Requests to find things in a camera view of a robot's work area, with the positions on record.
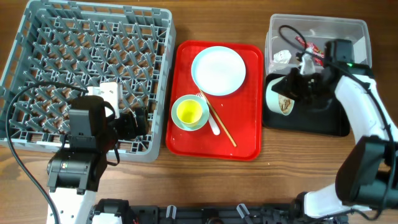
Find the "light green bowl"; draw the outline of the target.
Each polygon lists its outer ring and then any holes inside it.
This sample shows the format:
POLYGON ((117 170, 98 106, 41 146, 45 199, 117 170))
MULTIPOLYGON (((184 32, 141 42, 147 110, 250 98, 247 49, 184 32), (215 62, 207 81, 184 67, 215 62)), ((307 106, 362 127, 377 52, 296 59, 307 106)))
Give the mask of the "light green bowl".
POLYGON ((287 116, 292 112, 294 106, 287 114, 283 114, 281 112, 281 110, 279 108, 279 101, 278 101, 279 94, 271 90, 272 81, 269 82, 269 84, 267 85, 267 88, 266 88, 266 105, 272 112, 287 116))

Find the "white napkin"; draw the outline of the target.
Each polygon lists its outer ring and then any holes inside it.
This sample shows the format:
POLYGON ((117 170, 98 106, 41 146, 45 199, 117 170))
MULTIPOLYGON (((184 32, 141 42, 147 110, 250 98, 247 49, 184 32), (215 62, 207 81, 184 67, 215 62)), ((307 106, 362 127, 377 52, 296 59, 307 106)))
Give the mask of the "white napkin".
POLYGON ((290 62, 292 58, 289 50, 281 50, 273 55, 273 60, 269 65, 269 73, 274 73, 277 70, 282 70, 287 67, 287 64, 290 62))

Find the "red snack wrapper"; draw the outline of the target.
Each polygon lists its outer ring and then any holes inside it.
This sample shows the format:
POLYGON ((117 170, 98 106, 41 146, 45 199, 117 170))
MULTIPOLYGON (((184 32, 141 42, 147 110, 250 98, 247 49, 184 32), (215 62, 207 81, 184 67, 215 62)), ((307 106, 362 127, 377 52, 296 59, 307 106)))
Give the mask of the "red snack wrapper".
POLYGON ((300 36, 296 36, 295 40, 302 46, 306 48, 306 51, 311 51, 313 54, 321 57, 319 58, 313 58, 315 61, 316 65, 323 66, 323 58, 325 56, 324 52, 320 50, 313 42, 307 42, 305 43, 304 40, 300 36))

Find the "yellow cup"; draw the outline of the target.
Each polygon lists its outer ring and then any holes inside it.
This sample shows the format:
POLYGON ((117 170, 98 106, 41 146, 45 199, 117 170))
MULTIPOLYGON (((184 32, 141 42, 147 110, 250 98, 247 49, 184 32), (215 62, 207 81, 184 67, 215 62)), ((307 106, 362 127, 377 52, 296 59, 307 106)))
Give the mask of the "yellow cup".
POLYGON ((177 118, 187 127, 194 127, 198 124, 203 109, 196 100, 183 100, 177 106, 177 118))

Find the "rice and food scraps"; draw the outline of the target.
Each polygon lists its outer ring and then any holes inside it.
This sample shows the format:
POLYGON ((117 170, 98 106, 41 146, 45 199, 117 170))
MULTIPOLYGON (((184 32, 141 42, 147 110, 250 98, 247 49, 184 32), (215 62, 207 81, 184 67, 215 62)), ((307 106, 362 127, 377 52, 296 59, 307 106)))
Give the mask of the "rice and food scraps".
POLYGON ((287 98, 283 95, 278 95, 279 108, 283 114, 289 113, 294 105, 294 100, 287 98))

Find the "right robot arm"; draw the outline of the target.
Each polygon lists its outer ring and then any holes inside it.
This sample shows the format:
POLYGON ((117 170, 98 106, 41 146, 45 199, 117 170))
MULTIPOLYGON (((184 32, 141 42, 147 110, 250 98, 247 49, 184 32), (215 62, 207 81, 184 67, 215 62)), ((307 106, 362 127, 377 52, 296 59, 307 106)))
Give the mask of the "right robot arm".
POLYGON ((286 98, 294 110, 301 104, 336 99, 354 133, 355 147, 337 172, 333 184, 307 192, 300 201, 301 215, 311 221, 338 215, 397 208, 397 126, 385 109, 369 66, 354 63, 351 41, 325 44, 323 70, 316 72, 310 49, 299 47, 300 66, 269 82, 266 103, 280 110, 286 98))

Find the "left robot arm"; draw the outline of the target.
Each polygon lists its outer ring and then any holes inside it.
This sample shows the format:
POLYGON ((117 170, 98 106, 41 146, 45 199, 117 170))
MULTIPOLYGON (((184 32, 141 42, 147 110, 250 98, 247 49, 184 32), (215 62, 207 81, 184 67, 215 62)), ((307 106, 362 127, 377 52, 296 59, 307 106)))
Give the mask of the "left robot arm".
POLYGON ((100 178, 110 165, 107 153, 117 151, 120 140, 144 136, 149 131, 146 107, 116 116, 113 106, 100 96, 81 96, 69 110, 69 147, 62 147, 47 166, 50 198, 56 223, 135 223, 126 200, 102 199, 95 204, 100 178))

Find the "grey dishwasher rack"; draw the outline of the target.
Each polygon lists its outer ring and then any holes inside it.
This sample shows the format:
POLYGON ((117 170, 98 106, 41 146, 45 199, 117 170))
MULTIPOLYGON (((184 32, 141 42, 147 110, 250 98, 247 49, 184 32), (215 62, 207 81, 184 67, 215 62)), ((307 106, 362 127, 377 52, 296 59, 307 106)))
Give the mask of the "grey dishwasher rack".
POLYGON ((148 110, 149 132, 118 142, 124 161, 157 159, 176 30, 157 7, 29 1, 1 75, 1 145, 55 152, 81 89, 122 84, 121 113, 148 110))

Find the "black plastic tray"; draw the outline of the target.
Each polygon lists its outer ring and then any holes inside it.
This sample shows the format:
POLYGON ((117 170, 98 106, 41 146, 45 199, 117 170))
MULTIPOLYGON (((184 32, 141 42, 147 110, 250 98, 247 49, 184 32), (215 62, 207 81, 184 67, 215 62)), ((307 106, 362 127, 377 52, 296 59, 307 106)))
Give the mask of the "black plastic tray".
POLYGON ((262 125, 332 136, 347 136, 350 132, 348 117, 336 98, 320 99, 311 104, 300 102, 289 115, 272 112, 264 101, 262 125))

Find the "red plastic tray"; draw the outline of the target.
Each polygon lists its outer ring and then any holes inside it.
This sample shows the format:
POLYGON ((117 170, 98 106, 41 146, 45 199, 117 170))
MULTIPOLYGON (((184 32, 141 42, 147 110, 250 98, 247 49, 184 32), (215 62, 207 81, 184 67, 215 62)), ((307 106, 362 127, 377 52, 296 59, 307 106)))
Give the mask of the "red plastic tray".
POLYGON ((196 131, 183 131, 169 120, 165 144, 172 153, 181 156, 250 161, 261 151, 264 56, 254 45, 223 42, 221 46, 233 49, 243 58, 246 78, 230 95, 207 94, 206 97, 237 147, 233 146, 212 111, 221 129, 220 135, 215 136, 208 123, 196 131))

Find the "clear plastic bin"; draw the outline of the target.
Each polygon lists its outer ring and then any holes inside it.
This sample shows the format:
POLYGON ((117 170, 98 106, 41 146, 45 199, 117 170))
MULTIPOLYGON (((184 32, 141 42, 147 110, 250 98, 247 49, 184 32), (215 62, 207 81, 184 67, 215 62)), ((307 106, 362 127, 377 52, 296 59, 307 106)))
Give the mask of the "clear plastic bin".
POLYGON ((371 66, 372 50, 371 41, 366 22, 359 19, 347 19, 339 17, 304 16, 294 14, 274 14, 271 16, 269 30, 265 46, 265 68, 269 75, 269 65, 273 55, 281 50, 289 50, 292 55, 290 62, 282 70, 274 73, 286 75, 292 67, 296 67, 299 61, 295 58, 297 49, 280 38, 278 28, 281 25, 289 25, 297 29, 307 42, 313 42, 320 50, 324 51, 324 45, 329 40, 346 39, 353 44, 353 61, 371 66))

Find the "large light blue plate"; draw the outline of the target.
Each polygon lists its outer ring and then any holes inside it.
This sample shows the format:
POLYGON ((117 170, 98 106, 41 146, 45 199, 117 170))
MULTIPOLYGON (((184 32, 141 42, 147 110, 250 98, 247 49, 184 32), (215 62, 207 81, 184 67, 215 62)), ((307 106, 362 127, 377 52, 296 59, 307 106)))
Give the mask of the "large light blue plate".
POLYGON ((226 96, 244 83, 246 65, 243 58, 231 48, 208 47, 193 59, 191 76, 201 91, 213 96, 226 96))

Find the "wooden chopstick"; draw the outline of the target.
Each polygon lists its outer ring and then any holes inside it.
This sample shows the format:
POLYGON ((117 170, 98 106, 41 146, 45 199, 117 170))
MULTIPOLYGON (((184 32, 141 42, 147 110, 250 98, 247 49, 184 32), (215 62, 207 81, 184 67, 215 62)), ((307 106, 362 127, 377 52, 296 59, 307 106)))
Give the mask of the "wooden chopstick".
POLYGON ((198 93, 200 97, 204 98, 205 101, 207 102, 210 110, 212 110, 213 114, 215 115, 216 119, 218 120, 219 124, 221 125, 221 127, 223 128, 224 132, 226 133, 226 135, 228 136, 229 140, 232 142, 234 147, 237 147, 237 144, 235 142, 235 140, 233 139, 232 135, 230 135, 228 129, 225 127, 225 125, 223 124, 222 120, 220 119, 220 117, 218 116, 217 112, 215 111, 215 109, 213 108, 213 106, 211 105, 210 101, 207 99, 207 97, 205 96, 205 94, 202 92, 202 90, 199 90, 200 92, 198 93))

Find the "white plastic fork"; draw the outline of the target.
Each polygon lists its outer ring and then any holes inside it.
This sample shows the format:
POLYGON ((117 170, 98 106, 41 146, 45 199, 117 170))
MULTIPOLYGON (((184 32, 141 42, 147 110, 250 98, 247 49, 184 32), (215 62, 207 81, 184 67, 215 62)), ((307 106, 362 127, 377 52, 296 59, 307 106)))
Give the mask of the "white plastic fork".
MULTIPOLYGON (((205 99, 205 97, 204 97, 204 95, 203 95, 202 93, 197 93, 197 96, 200 97, 203 101, 206 102, 206 99, 205 99)), ((221 131, 220 131, 220 129, 219 129, 219 127, 218 127, 216 121, 215 121, 214 118, 212 117, 211 113, 209 113, 208 122, 209 122, 209 125, 210 125, 210 127, 211 127, 211 130, 212 130, 213 134, 214 134, 215 136, 220 135, 221 131)))

